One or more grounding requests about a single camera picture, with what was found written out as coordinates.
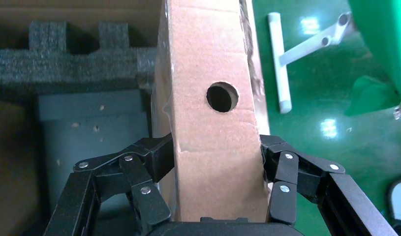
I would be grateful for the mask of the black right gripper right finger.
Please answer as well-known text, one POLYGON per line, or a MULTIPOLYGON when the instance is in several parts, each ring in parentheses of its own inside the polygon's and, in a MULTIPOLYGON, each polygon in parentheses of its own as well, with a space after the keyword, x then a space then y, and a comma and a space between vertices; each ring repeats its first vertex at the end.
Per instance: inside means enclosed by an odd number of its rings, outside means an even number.
POLYGON ((317 205, 333 236, 395 236, 397 233, 345 168, 296 150, 278 136, 260 135, 265 178, 273 183, 266 222, 292 229, 297 194, 317 205))

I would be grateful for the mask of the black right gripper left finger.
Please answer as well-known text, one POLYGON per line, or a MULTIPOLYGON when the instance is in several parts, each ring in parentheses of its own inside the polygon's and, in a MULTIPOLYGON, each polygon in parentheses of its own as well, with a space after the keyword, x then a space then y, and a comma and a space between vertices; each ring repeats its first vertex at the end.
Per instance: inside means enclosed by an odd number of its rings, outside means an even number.
POLYGON ((136 231, 146 236, 170 221, 156 184, 174 167, 171 134, 142 138, 125 149, 77 162, 45 230, 47 236, 90 236, 101 204, 126 194, 136 231))

